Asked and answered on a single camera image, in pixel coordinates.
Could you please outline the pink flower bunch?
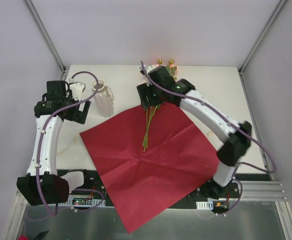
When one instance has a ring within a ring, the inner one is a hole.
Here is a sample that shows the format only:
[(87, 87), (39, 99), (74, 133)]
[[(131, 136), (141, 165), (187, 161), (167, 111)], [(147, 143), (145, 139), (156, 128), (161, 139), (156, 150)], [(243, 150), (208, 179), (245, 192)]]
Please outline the pink flower bunch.
[[(174, 62), (175, 62), (174, 59), (170, 59), (168, 61), (168, 64), (165, 67), (168, 69), (169, 74), (176, 81), (177, 80), (176, 74), (178, 73), (178, 68), (174, 64)], [(148, 139), (149, 139), (150, 125), (151, 125), (151, 122), (152, 122), (152, 119), (153, 119), (154, 115), (160, 109), (160, 105), (161, 104), (158, 104), (156, 106), (150, 106), (150, 108), (145, 110), (145, 114), (146, 114), (146, 131), (145, 131), (145, 135), (144, 135), (143, 142), (142, 142), (143, 152), (145, 152), (148, 149), (148, 141), (149, 141)]]

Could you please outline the brown red wrapping paper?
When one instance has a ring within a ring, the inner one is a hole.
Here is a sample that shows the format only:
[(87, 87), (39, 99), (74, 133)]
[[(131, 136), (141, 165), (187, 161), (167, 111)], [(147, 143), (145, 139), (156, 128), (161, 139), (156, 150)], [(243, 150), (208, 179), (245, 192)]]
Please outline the brown red wrapping paper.
[(80, 136), (128, 233), (211, 179), (219, 162), (201, 130), (169, 103), (150, 126), (136, 106)]

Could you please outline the cream printed ribbon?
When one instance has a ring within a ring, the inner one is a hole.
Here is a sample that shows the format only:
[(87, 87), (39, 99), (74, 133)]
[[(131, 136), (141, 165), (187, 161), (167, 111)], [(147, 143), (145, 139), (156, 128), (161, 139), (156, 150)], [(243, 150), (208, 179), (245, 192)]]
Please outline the cream printed ribbon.
[[(221, 146), (221, 141), (213, 133), (212, 130), (208, 130), (207, 128), (205, 128), (201, 131), (216, 149)], [(87, 153), (88, 152), (86, 150), (86, 147), (84, 146), (79, 132), (70, 134), (70, 132), (67, 132), (66, 130), (61, 130), (57, 157), (69, 156), (70, 154), (74, 154), (75, 156), (81, 156), (86, 155)]]

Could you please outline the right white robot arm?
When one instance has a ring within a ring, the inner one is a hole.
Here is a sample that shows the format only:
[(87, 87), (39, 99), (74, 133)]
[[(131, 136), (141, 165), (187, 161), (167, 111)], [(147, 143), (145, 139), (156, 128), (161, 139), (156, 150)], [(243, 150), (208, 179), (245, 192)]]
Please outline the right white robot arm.
[(252, 125), (247, 121), (237, 122), (219, 112), (193, 84), (184, 78), (175, 80), (164, 66), (141, 66), (140, 73), (147, 78), (145, 83), (137, 86), (144, 109), (162, 103), (173, 104), (195, 116), (222, 142), (216, 153), (217, 170), (200, 191), (208, 198), (223, 197), (229, 191), (239, 160), (250, 148)]

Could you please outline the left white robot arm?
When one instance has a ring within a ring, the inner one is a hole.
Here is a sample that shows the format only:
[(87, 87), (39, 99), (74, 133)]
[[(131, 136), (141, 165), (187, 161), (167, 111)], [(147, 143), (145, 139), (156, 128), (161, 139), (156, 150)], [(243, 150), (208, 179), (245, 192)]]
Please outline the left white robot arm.
[(59, 134), (65, 120), (84, 124), (91, 102), (84, 108), (76, 105), (82, 99), (86, 86), (78, 81), (54, 80), (47, 82), (47, 92), (34, 107), (36, 140), (31, 163), (26, 175), (17, 179), (17, 188), (32, 206), (65, 203), (76, 190), (85, 195), (91, 190), (91, 182), (84, 170), (72, 170), (58, 176), (56, 156)]

